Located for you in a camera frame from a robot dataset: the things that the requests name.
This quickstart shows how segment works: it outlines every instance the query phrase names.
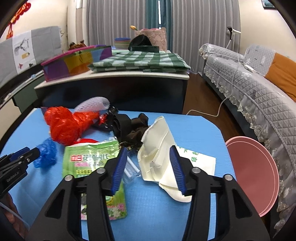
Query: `blue table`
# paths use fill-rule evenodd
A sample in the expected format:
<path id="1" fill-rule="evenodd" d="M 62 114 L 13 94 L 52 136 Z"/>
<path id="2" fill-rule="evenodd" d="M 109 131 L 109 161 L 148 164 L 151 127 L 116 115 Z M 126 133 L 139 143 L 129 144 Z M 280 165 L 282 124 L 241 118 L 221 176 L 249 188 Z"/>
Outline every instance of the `blue table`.
<path id="1" fill-rule="evenodd" d="M 130 118 L 138 112 L 122 111 Z M 145 113 L 149 124 L 163 115 L 178 146 L 194 150 L 216 158 L 215 175 L 222 177 L 229 173 L 234 176 L 233 166 L 220 130 L 200 116 Z M 103 141 L 112 133 L 102 133 L 89 129 L 84 137 Z M 16 152 L 25 146 L 34 148 L 49 137 L 41 110 L 36 110 L 17 128 L 4 147 L 1 156 Z M 29 165 L 28 176 L 11 191 L 14 203 L 21 216 L 31 225 L 42 206 L 62 180 L 62 157 L 64 147 L 57 145 L 57 164 L 47 169 L 36 169 Z M 136 155 L 131 156 L 137 163 Z M 153 182 L 137 178 L 125 186 L 128 216 L 111 221 L 116 241 L 180 241 L 185 230 L 189 203 L 173 200 L 164 190 Z M 209 239 L 215 235 L 215 198 L 211 199 Z M 86 222 L 82 221 L 83 238 L 88 239 Z"/>

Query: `red plastic bag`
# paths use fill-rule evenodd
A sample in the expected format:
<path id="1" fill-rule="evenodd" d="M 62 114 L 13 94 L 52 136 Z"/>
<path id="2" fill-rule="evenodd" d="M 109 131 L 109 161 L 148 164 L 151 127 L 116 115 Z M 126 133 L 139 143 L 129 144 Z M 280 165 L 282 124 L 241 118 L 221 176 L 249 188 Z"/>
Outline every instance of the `red plastic bag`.
<path id="1" fill-rule="evenodd" d="M 99 141 L 96 141 L 94 139 L 89 139 L 89 138 L 82 138 L 78 139 L 77 141 L 74 141 L 73 144 L 80 144 L 80 143 L 98 143 Z"/>
<path id="2" fill-rule="evenodd" d="M 76 112 L 59 106 L 50 107 L 44 114 L 46 123 L 50 126 L 52 139 L 62 145 L 73 145 L 74 142 L 87 130 L 99 113 Z"/>

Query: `desk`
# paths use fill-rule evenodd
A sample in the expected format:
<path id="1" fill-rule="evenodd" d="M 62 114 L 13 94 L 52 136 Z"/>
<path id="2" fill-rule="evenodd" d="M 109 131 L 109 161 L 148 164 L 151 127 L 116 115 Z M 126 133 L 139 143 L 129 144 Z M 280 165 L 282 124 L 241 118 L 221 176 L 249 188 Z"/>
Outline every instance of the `desk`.
<path id="1" fill-rule="evenodd" d="M 121 111 L 130 118 L 138 116 L 138 112 Z M 145 113 L 149 124 L 163 115 L 170 127 L 177 145 L 216 158 L 215 175 L 222 177 L 234 170 L 220 130 L 200 116 L 174 114 Z M 98 141 L 107 139 L 111 133 L 102 133 L 89 129 L 84 137 Z M 49 137 L 49 127 L 46 125 L 40 109 L 34 111 L 17 128 L 8 140 L 1 155 L 16 152 L 28 146 L 33 148 Z M 28 176 L 18 183 L 11 191 L 21 216 L 32 224 L 42 206 L 62 180 L 62 157 L 64 147 L 57 145 L 57 164 L 47 169 L 36 169 L 33 164 L 28 167 Z M 136 156 L 131 156 L 137 163 Z M 125 186 L 126 218 L 111 221 L 116 241 L 181 241 L 189 213 L 189 203 L 173 200 L 164 190 L 153 182 L 145 182 L 137 178 Z M 83 237 L 87 236 L 86 222 L 82 221 Z M 211 199 L 211 215 L 209 238 L 215 235 L 215 198 Z"/>
<path id="2" fill-rule="evenodd" d="M 120 110 L 182 114 L 189 76 L 142 71 L 88 71 L 35 87 L 40 106 L 75 108 L 96 96 Z"/>

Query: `gray curtain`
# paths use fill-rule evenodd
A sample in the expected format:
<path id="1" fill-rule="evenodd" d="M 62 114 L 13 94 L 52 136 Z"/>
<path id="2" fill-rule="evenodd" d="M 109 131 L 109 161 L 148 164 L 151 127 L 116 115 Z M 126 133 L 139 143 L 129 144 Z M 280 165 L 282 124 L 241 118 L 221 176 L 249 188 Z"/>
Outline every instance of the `gray curtain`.
<path id="1" fill-rule="evenodd" d="M 198 49 L 205 43 L 226 47 L 227 26 L 240 31 L 238 0 L 172 0 L 173 47 L 191 67 L 202 72 L 203 59 Z M 240 35 L 228 47 L 239 51 Z"/>
<path id="2" fill-rule="evenodd" d="M 130 25 L 146 25 L 146 3 L 143 0 L 88 0 L 87 31 L 89 44 L 114 45 L 115 38 L 135 37 Z"/>

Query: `teal curtain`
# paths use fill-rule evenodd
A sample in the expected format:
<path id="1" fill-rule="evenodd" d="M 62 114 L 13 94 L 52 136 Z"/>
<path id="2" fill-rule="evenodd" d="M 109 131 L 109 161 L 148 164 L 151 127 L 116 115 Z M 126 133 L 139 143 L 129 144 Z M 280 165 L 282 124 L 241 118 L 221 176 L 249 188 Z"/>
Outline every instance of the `teal curtain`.
<path id="1" fill-rule="evenodd" d="M 171 0 L 160 0 L 161 24 L 158 21 L 158 0 L 146 0 L 146 28 L 165 27 L 168 49 L 172 47 L 172 5 Z"/>

